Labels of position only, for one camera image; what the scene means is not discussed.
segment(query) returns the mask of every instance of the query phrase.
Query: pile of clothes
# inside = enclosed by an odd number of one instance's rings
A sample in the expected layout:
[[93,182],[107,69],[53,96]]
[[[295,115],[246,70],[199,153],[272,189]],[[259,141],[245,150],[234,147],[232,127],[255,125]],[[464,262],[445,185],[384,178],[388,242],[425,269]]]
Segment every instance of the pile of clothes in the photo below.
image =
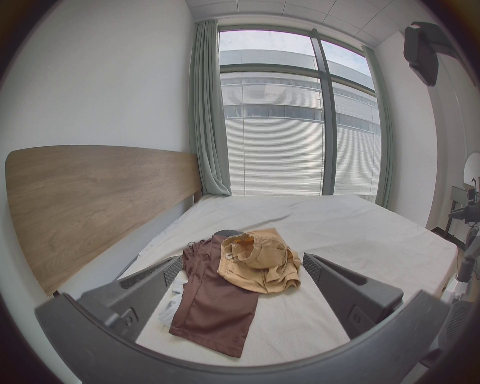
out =
[[172,283],[175,296],[158,315],[172,335],[239,358],[260,293],[300,286],[298,254],[275,228],[223,230],[183,250],[188,281]]

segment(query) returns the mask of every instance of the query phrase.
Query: curtain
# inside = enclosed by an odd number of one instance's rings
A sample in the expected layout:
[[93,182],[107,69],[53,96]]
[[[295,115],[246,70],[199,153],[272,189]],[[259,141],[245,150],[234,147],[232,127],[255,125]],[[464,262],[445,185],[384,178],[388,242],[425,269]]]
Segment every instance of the curtain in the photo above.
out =
[[380,133],[382,140],[382,154],[380,159],[380,177],[378,179],[378,191],[375,203],[383,208],[388,207],[388,198],[392,185],[393,176],[393,127],[390,109],[388,107],[388,95],[377,61],[372,49],[363,46],[363,53],[367,59],[370,73],[372,74],[373,85],[378,102],[378,113],[380,115]]
[[230,196],[217,20],[195,24],[190,64],[189,138],[190,152],[197,154],[203,193]]

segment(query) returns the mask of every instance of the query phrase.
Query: ceiling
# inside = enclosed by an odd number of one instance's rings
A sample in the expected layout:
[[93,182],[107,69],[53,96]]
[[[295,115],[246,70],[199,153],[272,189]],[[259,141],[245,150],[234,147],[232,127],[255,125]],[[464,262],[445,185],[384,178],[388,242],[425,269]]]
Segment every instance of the ceiling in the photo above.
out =
[[186,0],[195,21],[283,15],[333,28],[372,48],[423,14],[415,0]]

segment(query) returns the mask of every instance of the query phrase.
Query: mattress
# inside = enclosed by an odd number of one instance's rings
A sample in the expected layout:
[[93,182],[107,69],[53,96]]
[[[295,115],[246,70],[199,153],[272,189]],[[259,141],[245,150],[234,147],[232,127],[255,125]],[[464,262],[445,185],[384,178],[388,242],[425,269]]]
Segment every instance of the mattress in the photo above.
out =
[[[180,255],[189,242],[219,230],[271,227],[300,257],[313,253],[399,287],[404,301],[420,289],[438,295],[457,255],[452,243],[356,196],[204,196],[156,236],[122,277]],[[181,271],[179,277],[186,275]],[[170,300],[170,290],[136,342],[175,358],[224,366],[284,363],[347,343],[347,334],[303,267],[300,280],[298,289],[259,296],[239,359],[170,335],[157,319]]]

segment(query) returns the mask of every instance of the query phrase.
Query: cloud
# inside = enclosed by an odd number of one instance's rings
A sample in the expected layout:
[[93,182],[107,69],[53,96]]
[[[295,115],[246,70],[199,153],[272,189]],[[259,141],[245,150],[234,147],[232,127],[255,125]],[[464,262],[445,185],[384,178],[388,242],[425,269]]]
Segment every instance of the cloud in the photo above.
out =
[[[369,77],[366,59],[348,49],[322,41],[327,60],[345,65]],[[274,31],[228,31],[220,33],[220,50],[269,49],[314,56],[307,36]]]

